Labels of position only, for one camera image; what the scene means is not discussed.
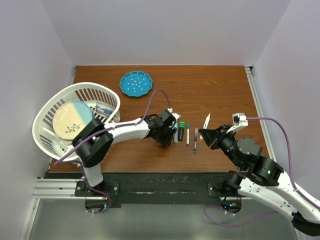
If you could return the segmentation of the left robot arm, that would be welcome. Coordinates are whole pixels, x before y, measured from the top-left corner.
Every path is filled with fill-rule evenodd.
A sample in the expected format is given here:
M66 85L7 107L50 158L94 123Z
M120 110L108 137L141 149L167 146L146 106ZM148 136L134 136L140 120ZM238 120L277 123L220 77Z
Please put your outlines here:
M99 119L92 120L72 141L83 165L86 191L92 196L103 192L104 178L100 163L111 146L133 139L152 138L169 147L176 133L175 124L180 118L180 114L166 109L160 114L126 122L103 124Z

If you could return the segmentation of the white teal marker pen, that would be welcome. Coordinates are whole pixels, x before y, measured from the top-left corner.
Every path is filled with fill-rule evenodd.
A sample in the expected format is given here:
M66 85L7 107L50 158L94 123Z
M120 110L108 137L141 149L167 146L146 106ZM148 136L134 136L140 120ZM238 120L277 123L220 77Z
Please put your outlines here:
M190 145L190 125L186 125L186 146Z

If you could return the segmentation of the white orange marker pen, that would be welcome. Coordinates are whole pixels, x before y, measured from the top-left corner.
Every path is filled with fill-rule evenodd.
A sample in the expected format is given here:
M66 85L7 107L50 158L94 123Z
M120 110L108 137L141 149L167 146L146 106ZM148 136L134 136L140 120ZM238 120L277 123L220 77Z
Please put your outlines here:
M205 118L205 122L204 122L204 124L203 124L203 128L204 128L204 129L207 129L207 128L208 128L208 124L209 124L209 122L210 122L210 119L211 119L211 113L209 113L209 114L207 115L207 117Z

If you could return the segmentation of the light blue highlighter pen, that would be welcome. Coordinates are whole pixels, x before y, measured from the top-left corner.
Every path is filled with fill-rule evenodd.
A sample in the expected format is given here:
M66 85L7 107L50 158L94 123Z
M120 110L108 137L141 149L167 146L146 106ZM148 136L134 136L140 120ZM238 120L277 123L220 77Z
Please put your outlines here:
M173 137L173 142L175 144L178 144L179 143L179 127L178 127L177 122L174 125L174 129L175 129L175 133L174 133L174 137Z

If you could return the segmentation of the blue ballpoint pen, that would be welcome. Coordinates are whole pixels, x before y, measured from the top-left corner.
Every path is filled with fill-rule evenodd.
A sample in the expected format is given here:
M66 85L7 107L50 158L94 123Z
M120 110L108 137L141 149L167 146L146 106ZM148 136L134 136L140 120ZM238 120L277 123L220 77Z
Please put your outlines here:
M198 128L196 127L194 130L194 145L193 145L193 153L197 153L197 144L198 144Z

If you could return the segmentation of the black green highlighter pen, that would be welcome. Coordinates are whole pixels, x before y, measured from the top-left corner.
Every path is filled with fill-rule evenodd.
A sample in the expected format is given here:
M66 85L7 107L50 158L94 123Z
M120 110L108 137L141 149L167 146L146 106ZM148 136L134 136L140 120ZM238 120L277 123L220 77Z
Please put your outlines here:
M178 127L178 141L183 141L185 132L185 122L181 121Z

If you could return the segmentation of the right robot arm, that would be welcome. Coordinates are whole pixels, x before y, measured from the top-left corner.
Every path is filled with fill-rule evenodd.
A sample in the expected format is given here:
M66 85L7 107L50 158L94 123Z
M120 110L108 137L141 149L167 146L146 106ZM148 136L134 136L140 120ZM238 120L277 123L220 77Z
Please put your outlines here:
M233 173L223 182L223 192L230 197L237 193L254 199L291 220L295 229L318 237L320 235L320 201L292 181L274 160L261 154L262 147L251 137L235 139L231 125L217 129L199 129L211 150L220 149L244 177Z

